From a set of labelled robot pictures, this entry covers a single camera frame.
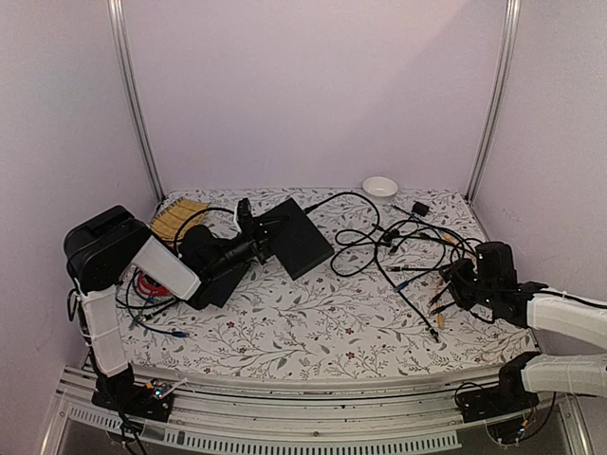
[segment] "electrical wire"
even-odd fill
[[[504,438],[496,439],[489,433],[488,429],[487,429],[487,434],[493,440],[493,442],[499,444],[500,446],[517,446],[520,443],[528,441],[529,439],[537,436],[540,433],[540,431],[542,431],[545,428],[545,426],[548,424],[556,402],[557,402],[557,393],[553,392],[552,393],[552,402],[550,403],[550,408],[548,408],[548,413],[546,414],[542,423],[532,433],[529,433],[527,435],[523,434],[523,436],[519,439],[517,439],[518,433],[515,433],[514,435],[512,435],[512,439],[510,439],[510,440],[505,440]]]
[[[129,315],[131,316],[131,319],[133,320],[133,322],[138,325],[139,327],[141,327],[142,329],[145,330],[149,330],[150,332],[155,332],[157,334],[162,334],[162,335],[167,335],[169,337],[175,337],[175,338],[187,338],[190,336],[190,334],[188,334],[187,332],[181,332],[181,331],[172,331],[169,332],[167,330],[160,330],[154,327],[150,327],[149,325],[141,322],[141,320],[139,320],[139,318],[137,318],[134,314],[133,314],[133,309],[137,308],[134,307],[132,305],[129,304],[129,293],[131,291],[131,288],[135,285],[135,278],[136,278],[137,274],[133,274],[133,277],[131,278],[131,280],[129,281],[128,285],[126,286],[126,293],[124,294],[124,301],[120,301],[118,296],[116,296],[116,301],[122,305],[124,308],[126,308],[126,310],[129,312]],[[143,308],[151,308],[151,306],[142,306],[139,307],[141,309]]]
[[[402,220],[394,223],[391,227],[389,227],[387,229],[382,229],[381,228],[381,215],[379,214],[379,210],[377,209],[377,206],[369,198],[363,196],[362,194],[358,194],[357,192],[352,192],[352,191],[343,191],[343,192],[338,192],[336,194],[333,194],[332,196],[322,200],[320,203],[307,207],[303,211],[305,213],[310,213],[311,211],[317,209],[318,207],[320,207],[338,197],[342,197],[342,196],[346,196],[346,195],[356,196],[359,199],[362,199],[363,201],[365,201],[369,205],[369,207],[371,207],[373,212],[375,213],[376,221],[373,223],[373,228],[369,232],[363,232],[358,229],[347,228],[347,229],[342,229],[336,233],[335,242],[339,246],[342,246],[342,249],[340,249],[331,259],[331,262],[330,262],[331,270],[333,270],[333,272],[338,277],[349,278],[349,277],[358,275],[359,273],[362,273],[371,264],[375,263],[377,270],[379,270],[379,273],[381,273],[381,275],[388,282],[388,284],[390,284],[393,288],[396,288],[396,284],[393,282],[393,280],[390,278],[390,276],[386,273],[383,266],[379,262],[379,247],[384,245],[383,244],[384,237],[386,236],[386,234],[388,234],[394,230],[394,226],[403,224]],[[373,238],[373,236],[378,231],[383,231],[383,234],[381,235],[381,237],[378,240],[376,240]],[[356,235],[358,235],[358,238],[357,238],[357,240],[354,240],[352,242],[345,242],[340,239],[344,234],[356,234]],[[373,257],[368,262],[366,262],[364,265],[360,266],[359,268],[357,268],[356,270],[354,270],[352,272],[344,273],[344,272],[339,271],[335,266],[338,258],[340,258],[344,252],[350,250],[351,248],[360,247],[360,246],[373,246],[374,247]],[[397,290],[397,289],[395,291],[405,301],[405,303],[407,303],[407,305],[409,305],[409,307],[417,313],[417,315],[422,320],[422,322],[428,327],[428,330],[429,330],[431,336],[434,338],[434,340],[438,341],[438,332],[436,332],[436,330],[432,327],[431,323],[424,316],[424,314],[415,305],[413,305],[413,303],[407,298],[407,296],[405,296],[402,293],[402,291]]]
[[[78,297],[76,297],[76,299],[73,299],[73,297],[77,294],[78,290],[76,288],[71,289],[67,293],[67,318],[70,322],[74,320],[74,317],[76,316],[76,310],[78,309]]]
[[[570,296],[569,294],[565,294],[565,293],[562,293],[562,292],[541,290],[541,291],[534,292],[534,294],[547,294],[549,296],[561,297],[563,299],[568,299],[568,300],[576,301],[577,303],[581,303],[582,305],[592,306],[593,308],[597,308],[597,309],[600,309],[600,310],[607,310],[607,305],[600,305],[598,303],[594,303],[592,301],[584,300],[584,299],[581,299],[581,298],[576,297],[576,296]]]

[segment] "cable connector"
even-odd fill
[[[439,313],[442,313],[443,311],[445,311],[447,308],[454,306],[454,304],[455,304],[455,302],[452,301],[451,303],[447,303],[446,305],[438,306],[438,307],[434,308],[433,310],[431,310],[430,314],[433,316],[436,316]]]
[[[396,286],[394,288],[395,292],[399,292],[402,291],[405,287],[407,287],[409,284],[411,283],[410,280],[407,280],[405,282],[402,282],[401,284],[399,284],[398,286]]]
[[[430,328],[430,336],[435,342],[440,343],[440,340],[438,339],[438,332],[436,332],[433,327]]]
[[[313,206],[306,207],[305,209],[303,209],[303,213],[305,213],[307,215],[310,211],[314,211],[320,206],[321,206],[321,204],[314,204]]]

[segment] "small white bowl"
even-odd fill
[[[362,189],[377,201],[383,202],[394,197],[398,191],[398,185],[387,177],[376,176],[369,177],[362,182]]]

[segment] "floral tablecloth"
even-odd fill
[[[176,191],[164,205],[185,196],[232,209],[238,200],[248,197],[253,213],[261,214],[289,196],[304,208],[338,191]],[[483,238],[459,193],[400,191],[391,203],[409,209],[414,201],[431,207],[425,220],[464,237]],[[383,226],[403,218],[388,204],[378,207]],[[333,245],[338,230],[370,230],[375,222],[366,203],[352,196],[337,198],[309,216]],[[232,220],[224,213],[209,213],[203,223],[220,236],[235,234]],[[339,269],[351,270],[372,253],[371,246],[353,249],[338,262]],[[395,255],[384,251],[380,257],[384,265],[430,266],[441,253],[442,246],[411,240]],[[345,279],[337,277],[328,263],[293,282],[273,258],[251,268],[224,308],[196,311],[180,303],[150,322],[158,329],[188,332],[188,338],[143,330],[126,311],[117,309],[127,356],[135,364],[182,372],[311,380],[443,373],[504,363],[534,349],[526,330],[503,321],[487,325],[455,307],[444,313],[445,328],[439,331],[440,342],[436,343],[374,266]],[[398,272],[391,276],[402,282],[412,275]],[[431,273],[404,291],[426,315],[438,280]],[[449,295],[442,300],[449,301]],[[436,323],[435,317],[429,319]]]

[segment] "purple wall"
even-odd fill
[[[163,183],[463,191],[506,2],[126,2]]]
[[[475,202],[521,280],[607,300],[607,3],[524,2],[504,109]],[[592,353],[541,334],[552,354]],[[604,400],[584,403],[607,453]]]
[[[67,231],[153,197],[120,80],[105,2],[0,4],[0,453],[30,455],[65,363]]]

